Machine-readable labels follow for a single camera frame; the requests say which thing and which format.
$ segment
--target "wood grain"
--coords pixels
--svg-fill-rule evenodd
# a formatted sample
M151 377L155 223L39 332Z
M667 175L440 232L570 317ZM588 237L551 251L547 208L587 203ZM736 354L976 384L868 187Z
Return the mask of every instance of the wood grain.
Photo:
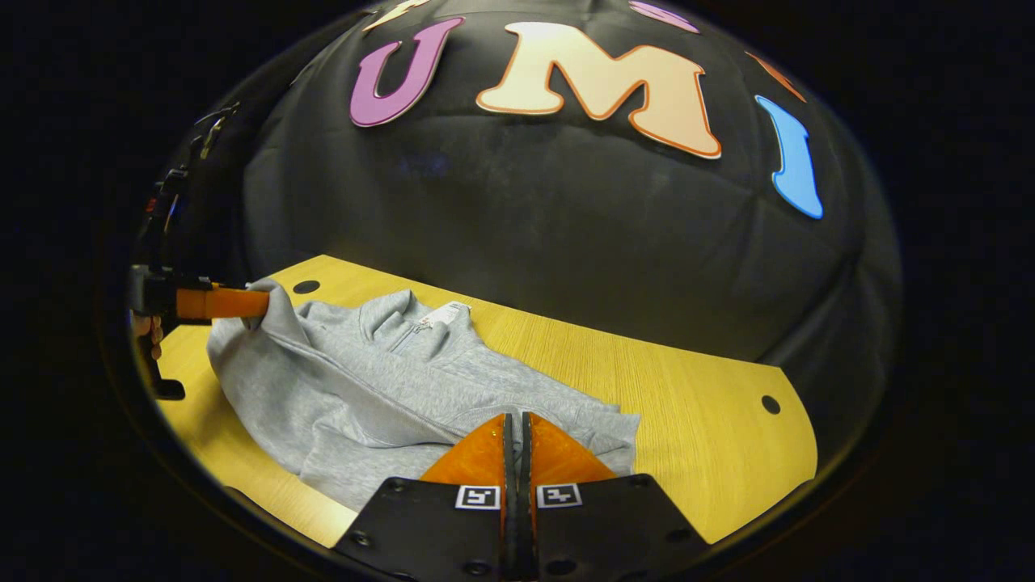
M642 415L635 470L652 474L709 543L729 535L816 475L816 439L778 368L679 350L497 305L330 257L271 277L292 302L356 308L412 289L424 304L471 305L485 344L622 412ZM293 287L318 281L304 295ZM288 525L330 547L355 512L303 485L252 440L209 366L208 326L181 326L162 342L161 374L186 399L160 401L176 434L211 475ZM762 397L780 406L771 414Z

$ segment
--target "hoodie zipper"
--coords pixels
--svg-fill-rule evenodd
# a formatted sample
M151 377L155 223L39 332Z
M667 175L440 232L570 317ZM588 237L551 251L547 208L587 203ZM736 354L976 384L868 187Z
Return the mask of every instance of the hoodie zipper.
M417 333L420 333L424 329L430 329L431 327L432 327L432 323L431 322L418 323L418 324L410 327L410 330L407 331L405 336L403 336L402 338L400 338L398 342L395 342L395 345L392 346L392 348L390 350L388 350L388 352L389 353L398 353L398 352L402 352L403 349L413 340L414 336L416 336Z

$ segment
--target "letter m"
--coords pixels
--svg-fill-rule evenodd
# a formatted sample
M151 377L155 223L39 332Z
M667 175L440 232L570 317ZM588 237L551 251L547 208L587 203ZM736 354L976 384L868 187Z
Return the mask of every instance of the letter m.
M518 35L518 47L499 85L478 94L482 109L521 115L560 111L564 98L550 90L556 66L591 118L611 117L644 85L644 105L629 114L638 132L701 157L720 155L722 146L708 127L699 82L704 69L698 63L644 45L613 59L581 30L561 24L519 22L504 28Z

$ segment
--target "pink letter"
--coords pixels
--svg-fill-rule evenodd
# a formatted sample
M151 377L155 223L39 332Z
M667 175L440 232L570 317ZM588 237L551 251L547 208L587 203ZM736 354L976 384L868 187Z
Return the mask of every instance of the pink letter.
M651 6L650 4L645 4L643 2L637 2L635 0L629 2L629 7L645 17L649 17L656 21L661 21L663 23L671 24L672 26L675 26L676 28L681 28L687 32L701 34L701 31L698 30L698 27L690 24L689 21L687 21L686 19L684 19L679 14L674 14L670 12L669 10L658 8L657 6Z
M352 88L352 103L349 116L360 127L380 125L406 113L427 90L435 75L435 67L442 56L449 31L464 24L463 17L449 19L432 25L413 36L417 50L406 79L394 93L382 97L378 94L378 81L388 56L398 50L403 42L395 41L366 55L359 62L359 78Z

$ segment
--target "human hand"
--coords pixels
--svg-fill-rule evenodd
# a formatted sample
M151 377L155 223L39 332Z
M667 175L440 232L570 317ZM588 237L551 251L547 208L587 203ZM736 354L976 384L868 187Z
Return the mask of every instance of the human hand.
M158 345L162 338L161 318L158 316L140 316L132 312L130 312L130 317L132 318L134 337L138 338L150 333L151 343L154 345L154 347L151 348L151 357L154 359L161 357L161 346Z

